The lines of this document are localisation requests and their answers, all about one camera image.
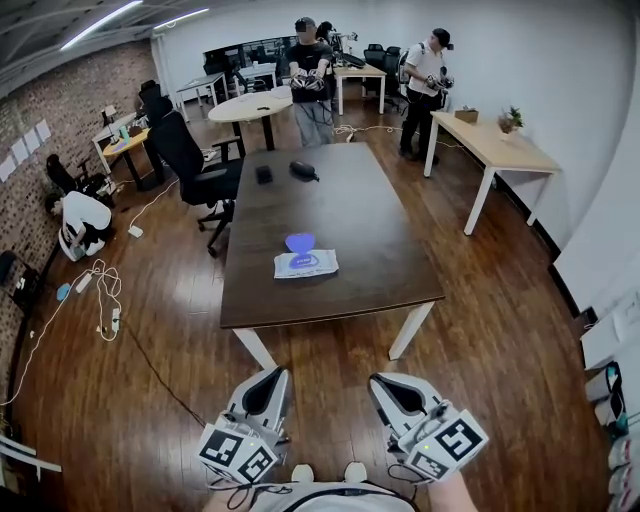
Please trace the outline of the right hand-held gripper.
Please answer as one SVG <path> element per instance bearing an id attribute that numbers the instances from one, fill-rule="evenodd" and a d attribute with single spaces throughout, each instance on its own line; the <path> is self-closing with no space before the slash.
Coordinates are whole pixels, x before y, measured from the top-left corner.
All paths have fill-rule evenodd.
<path id="1" fill-rule="evenodd" d="M 446 480 L 489 442 L 489 436 L 468 410 L 458 410 L 448 400 L 442 402 L 441 395 L 425 379 L 403 373 L 374 373 L 368 387 L 383 424 L 395 433 L 404 433 L 391 434 L 389 452 L 421 481 Z M 416 408 L 432 409 L 416 423 Z"/>

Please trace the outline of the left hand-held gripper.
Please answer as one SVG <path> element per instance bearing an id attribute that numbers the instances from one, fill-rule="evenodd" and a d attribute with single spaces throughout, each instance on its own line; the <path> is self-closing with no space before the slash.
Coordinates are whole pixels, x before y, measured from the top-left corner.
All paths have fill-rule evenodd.
<path id="1" fill-rule="evenodd" d="M 230 399 L 230 411 L 206 424 L 196 451 L 199 461 L 228 482 L 255 484 L 265 478 L 286 458 L 283 423 L 291 391 L 290 372 L 280 366 L 241 383 Z"/>

